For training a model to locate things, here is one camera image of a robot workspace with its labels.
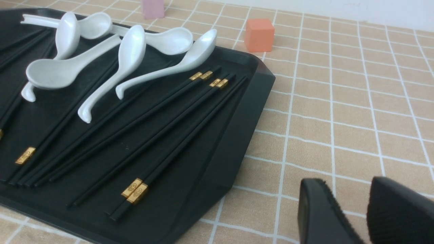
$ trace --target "white ceramic spoon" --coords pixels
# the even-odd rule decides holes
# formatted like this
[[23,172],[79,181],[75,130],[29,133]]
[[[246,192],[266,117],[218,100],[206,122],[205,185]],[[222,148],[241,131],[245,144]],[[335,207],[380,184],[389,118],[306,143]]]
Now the white ceramic spoon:
[[92,121],[91,110],[98,100],[122,79],[138,68],[145,56],[145,50],[145,31],[142,26],[135,25],[126,33],[119,47],[118,71],[96,89],[80,106],[78,115],[84,122],[90,123]]
[[179,64],[125,81],[116,87],[116,95],[119,99],[122,99],[124,98],[125,90],[132,86],[198,67],[205,62],[213,52],[214,47],[216,46],[216,39],[217,30],[209,30],[193,44]]
[[40,89],[53,90],[67,87],[89,63],[120,43],[119,36],[114,35],[71,59],[35,60],[26,69],[27,78],[32,85]]
[[[81,34],[82,37],[85,38],[85,36],[83,35],[84,30],[86,32],[91,32],[91,30],[93,29],[93,25],[98,25],[98,22],[96,21],[96,17],[95,17],[96,14],[98,13],[95,13],[79,21],[79,23],[81,23],[81,21],[87,20],[86,27],[85,27],[86,29],[82,28],[82,34]],[[58,19],[41,17],[37,15],[23,14],[23,17],[24,17],[24,21],[21,22],[22,24],[33,24],[33,25],[57,28],[57,25],[59,23]],[[113,34],[124,36],[128,32],[128,30],[129,28],[126,27],[112,25],[110,32]],[[164,53],[166,55],[177,55],[180,53],[187,52],[191,48],[191,45],[193,44],[193,34],[191,33],[191,31],[183,27],[176,27],[162,33],[145,33],[145,34],[146,34],[146,44],[154,47],[159,52]]]
[[[54,60],[62,60],[71,56],[77,49],[80,41],[80,26],[76,15],[72,12],[65,13],[60,19],[59,27],[56,31],[56,48],[57,55]],[[36,101],[35,93],[33,92],[34,86],[27,82],[21,90],[21,96],[29,101]]]
[[[22,24],[32,24],[38,26],[45,26],[51,28],[57,28],[59,25],[58,19],[23,14],[24,21]],[[112,19],[106,13],[94,13],[82,20],[78,21],[80,25],[80,35],[85,39],[97,39],[107,35],[112,29]]]

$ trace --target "black tray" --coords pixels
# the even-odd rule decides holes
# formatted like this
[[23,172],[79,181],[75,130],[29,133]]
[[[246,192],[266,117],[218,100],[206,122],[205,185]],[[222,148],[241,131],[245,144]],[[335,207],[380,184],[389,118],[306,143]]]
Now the black tray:
[[[23,13],[53,18],[60,18],[63,15],[61,11],[50,9],[3,10],[0,11],[0,23],[4,24],[2,24],[0,30],[14,28],[27,33],[34,31],[35,28],[40,28],[39,26],[20,27],[19,22]],[[92,45],[83,46],[82,43],[93,42],[80,41],[80,50],[86,50]],[[112,50],[108,55],[110,56],[100,60],[101,64],[93,67],[96,67],[100,72],[106,71],[110,73],[107,69],[109,63],[116,58],[116,50]],[[146,51],[143,62],[143,64],[147,64],[143,66],[146,70],[138,69],[132,76],[160,69],[170,62],[179,62],[180,58],[182,58],[182,55],[165,56],[150,47]],[[32,58],[26,58],[20,63],[17,62],[11,66],[11,69],[24,70],[26,64],[31,60]],[[116,197],[122,190],[138,176],[138,169],[143,168],[144,164],[152,162],[153,159],[158,157],[159,153],[179,133],[203,114],[208,104],[223,95],[224,90],[180,122],[175,129],[162,137],[152,148],[145,151],[130,167],[95,193],[82,206],[67,209],[65,204],[93,182],[96,177],[101,176],[115,159],[130,153],[129,149],[135,146],[135,143],[142,135],[154,129],[160,121],[167,119],[171,113],[176,111],[189,97],[197,93],[200,88],[192,90],[187,96],[178,99],[167,109],[162,110],[133,131],[118,138],[110,146],[55,183],[40,188],[17,188],[0,185],[0,204],[95,243],[175,242],[232,187],[275,79],[258,58],[247,53],[216,47],[211,57],[200,68],[169,76],[161,81],[147,85],[148,87],[143,92],[143,95],[113,117],[107,125],[92,136],[89,142],[84,143],[78,149],[83,149],[97,138],[119,129],[118,125],[122,118],[134,117],[134,114],[139,113],[144,106],[149,105],[150,102],[155,101],[201,68],[216,65],[221,65],[225,72],[236,73],[238,79],[247,76],[249,80],[214,116],[211,122],[201,130],[198,136],[151,186],[145,197],[120,222],[113,222],[104,213],[111,206],[111,202],[117,200]],[[98,76],[90,70],[84,73],[83,76],[92,77],[92,74],[93,77]],[[7,81],[0,80],[0,85],[3,85],[4,82],[23,82],[23,77],[24,74],[21,73],[21,80],[16,78]],[[82,82],[88,79],[92,78],[81,78]],[[16,87],[10,85],[8,91],[5,91],[4,94],[13,93]],[[85,99],[94,88],[89,88],[89,92],[85,92],[86,95],[83,95],[81,100]],[[41,140],[45,135],[44,129],[49,127],[47,123],[56,124],[62,122],[62,119],[67,115],[61,108],[71,109],[74,100],[70,99],[69,103],[59,103],[58,101],[64,99],[63,96],[65,95],[69,94],[68,97],[74,98],[74,96],[84,92],[79,88],[71,88],[71,91],[76,92],[66,92],[66,89],[50,91],[51,103],[39,103],[39,106],[37,104],[43,96],[43,91],[40,91],[41,94],[36,94],[37,101],[35,103],[29,105],[28,102],[22,102],[10,123],[11,126],[8,128],[11,133],[5,135],[3,140],[0,141],[0,167],[14,162],[16,155],[12,155],[12,153],[22,152],[27,146],[31,146],[26,142]],[[6,98],[0,96],[0,104],[3,99],[6,100]],[[109,92],[99,106],[92,111],[93,120],[119,102],[114,91]],[[56,104],[56,109],[51,109],[52,104]],[[63,130],[56,138],[50,140],[50,150],[37,158],[36,165],[39,161],[43,162],[46,158],[49,158],[53,152],[61,151],[75,139],[75,132],[83,130],[86,126],[76,116],[76,107],[74,109],[71,110],[70,114],[75,114],[75,116],[71,116],[67,122],[63,122]],[[10,143],[10,141],[17,142],[17,147],[19,145],[21,148],[14,149],[14,144]]]

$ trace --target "pink block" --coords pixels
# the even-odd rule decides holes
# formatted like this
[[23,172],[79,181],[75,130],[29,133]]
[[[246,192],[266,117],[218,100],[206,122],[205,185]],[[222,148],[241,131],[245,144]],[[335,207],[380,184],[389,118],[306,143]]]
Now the pink block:
[[145,19],[164,18],[164,0],[141,0]]

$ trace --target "chopstick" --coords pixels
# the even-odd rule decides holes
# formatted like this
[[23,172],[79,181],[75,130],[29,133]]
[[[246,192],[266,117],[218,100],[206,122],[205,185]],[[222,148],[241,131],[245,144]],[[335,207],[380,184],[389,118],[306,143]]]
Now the chopstick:
[[135,205],[140,201],[140,199],[147,193],[149,186],[154,182],[154,180],[161,176],[162,172],[169,166],[169,164],[182,150],[184,150],[188,143],[190,143],[198,132],[214,117],[214,115],[246,80],[247,77],[242,78],[225,97],[221,98],[217,103],[211,106],[211,111],[203,114],[195,124],[190,126],[183,136],[180,137],[180,140],[175,141],[171,147],[166,149],[158,160],[156,160],[157,163],[152,173],[143,173],[121,193],[119,198],[122,198],[122,201],[119,202],[120,204],[111,211],[106,212],[112,220],[118,221],[125,215],[132,205]]
[[[162,68],[166,68],[166,67],[170,67],[174,64],[176,64],[177,62],[179,62],[179,60],[173,60],[171,62],[168,62],[164,67]],[[116,114],[118,114],[122,109],[124,109],[126,106],[130,105],[132,102],[134,102],[139,96],[142,95],[143,92],[145,92],[148,87],[152,84],[152,82],[150,82],[147,86],[143,86],[141,87],[141,89],[139,89],[136,93],[134,93],[132,96],[130,96],[129,98],[125,99],[125,101],[119,102],[114,109],[107,111],[100,120],[95,121],[95,123],[92,123],[90,127],[88,127],[87,130],[85,130],[77,140],[71,142],[71,144],[69,144],[68,146],[66,146],[64,148],[64,150],[62,150],[61,152],[59,152],[58,154],[56,154],[55,156],[51,157],[51,159],[47,160],[47,163],[45,164],[40,164],[38,166],[36,166],[31,172],[29,172],[26,176],[24,176],[20,181],[24,181],[26,182],[25,185],[26,186],[32,186],[34,182],[38,181],[41,177],[45,176],[43,179],[44,180],[40,180],[39,184],[35,186],[41,186],[44,183],[47,182],[48,178],[46,177],[47,173],[53,168],[56,167],[57,165],[62,163],[62,159],[64,159],[66,156],[68,156],[71,152],[73,152],[75,149],[77,149],[77,147],[79,147],[84,141],[86,141],[87,138],[89,138],[90,136],[92,136],[95,132],[98,131],[98,129],[100,129],[103,125],[105,125],[107,123],[107,121],[109,121],[113,116],[115,116]]]
[[2,62],[0,62],[0,71],[3,70],[5,67],[10,65],[12,62],[14,62],[17,58],[19,58],[21,55],[29,51],[31,48],[33,48],[37,43],[45,39],[49,34],[51,34],[51,30],[45,30],[42,33],[40,33],[37,37],[35,37],[32,41],[26,43],[23,45],[20,49],[9,55],[6,59],[4,59]]
[[[48,58],[51,54],[51,52],[53,51],[53,48],[55,46],[54,40],[51,40],[51,43],[48,45],[47,49],[44,51],[44,53],[42,54],[42,58]],[[25,84],[27,82],[27,77],[25,77],[23,79],[23,81],[21,82],[21,84]],[[19,107],[21,101],[23,100],[21,98],[20,95],[20,91],[22,89],[22,86],[17,86],[17,88],[15,89],[15,91],[13,91],[12,94],[16,94],[16,95],[12,95],[8,101],[6,102],[6,106],[5,106],[5,112],[0,116],[0,140],[2,139],[4,133],[5,133],[5,129],[7,127],[8,122],[10,121],[10,118],[12,117],[13,113],[17,110],[17,108]]]
[[109,169],[102,177],[96,180],[91,186],[85,190],[83,193],[80,193],[78,197],[72,200],[67,206],[75,205],[79,206],[83,201],[85,201],[91,194],[101,188],[107,181],[117,175],[123,168],[128,166],[138,155],[140,155],[144,150],[146,150],[149,146],[151,146],[157,139],[159,139],[162,135],[167,133],[170,129],[172,129],[181,119],[187,116],[190,112],[192,112],[196,107],[198,107],[201,103],[203,103],[206,99],[208,99],[211,95],[213,95],[216,90],[211,90],[215,85],[217,85],[221,79],[215,79],[210,86],[207,86],[201,92],[199,92],[195,97],[190,99],[189,102],[186,103],[179,112],[174,114],[171,118],[169,118],[166,123],[162,124],[160,128],[156,129],[153,134],[149,134],[142,142],[138,143],[138,147],[135,150],[132,150],[133,153],[126,155],[123,159],[119,161],[119,163],[114,164],[114,166]]
[[15,40],[15,41],[12,42],[12,43],[9,43],[9,44],[4,45],[4,46],[0,46],[0,53],[3,52],[3,51],[5,51],[5,50],[7,50],[7,49],[9,49],[9,48],[12,48],[12,47],[18,45],[19,43],[21,43],[21,42],[23,42],[23,41],[25,41],[25,40],[27,40],[27,39],[32,38],[33,36],[35,36],[35,35],[37,35],[37,34],[40,34],[41,32],[43,32],[43,31],[45,31],[45,30],[46,30],[46,28],[44,28],[44,29],[39,29],[39,30],[36,30],[36,31],[30,32],[30,33],[27,33],[26,35],[21,36],[19,39]]
[[[92,90],[93,88],[98,87],[101,85],[104,81],[106,81],[110,75],[116,70],[118,64],[117,59],[113,59],[109,63],[108,69],[102,73],[96,81],[93,83],[92,87],[87,88],[88,90]],[[76,106],[77,104],[83,99],[82,96],[79,96],[76,98],[75,101],[72,102],[72,104],[65,109],[65,113],[63,113],[60,118],[60,122],[56,125],[53,125],[51,128],[47,130],[47,133],[41,138],[39,142],[32,145],[31,148],[34,148],[35,152],[32,156],[32,160],[29,162],[26,162],[25,165],[20,167],[12,179],[9,180],[10,185],[15,185],[18,183],[18,185],[23,185],[22,181],[20,179],[32,168],[32,166],[36,163],[37,158],[40,157],[40,155],[45,152],[45,150],[49,147],[50,142],[58,135],[60,130],[64,128],[64,126],[70,121],[70,119],[75,116],[76,114]]]
[[93,155],[94,153],[98,152],[99,150],[104,148],[106,145],[111,143],[119,136],[124,135],[128,130],[130,130],[134,126],[138,125],[139,123],[142,123],[145,119],[155,114],[161,108],[167,106],[174,99],[178,98],[182,94],[191,90],[193,87],[201,84],[200,81],[208,80],[213,74],[219,72],[220,69],[221,66],[216,66],[211,70],[209,70],[209,68],[206,68],[204,70],[201,70],[201,72],[197,72],[192,77],[188,78],[180,85],[178,85],[175,89],[171,90],[164,97],[154,102],[151,106],[149,106],[147,110],[143,112],[143,114],[136,116],[129,122],[126,122],[123,126],[121,126],[122,129],[118,130],[115,134],[111,134],[104,138],[101,138],[100,140],[96,141],[91,146],[89,146],[88,150],[76,154],[73,158],[71,158],[65,163],[66,165],[65,168],[57,169],[53,173],[52,177],[50,178],[50,181],[55,181],[59,179],[61,176],[66,174],[68,171],[70,171],[72,168],[76,167],[80,162],[87,159],[89,156]]

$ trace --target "orange cube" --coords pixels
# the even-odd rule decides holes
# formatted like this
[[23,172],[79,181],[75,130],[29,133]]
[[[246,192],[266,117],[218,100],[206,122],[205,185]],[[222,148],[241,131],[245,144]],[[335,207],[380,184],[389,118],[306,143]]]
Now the orange cube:
[[273,49],[274,26],[269,19],[249,19],[246,22],[244,44],[251,53]]

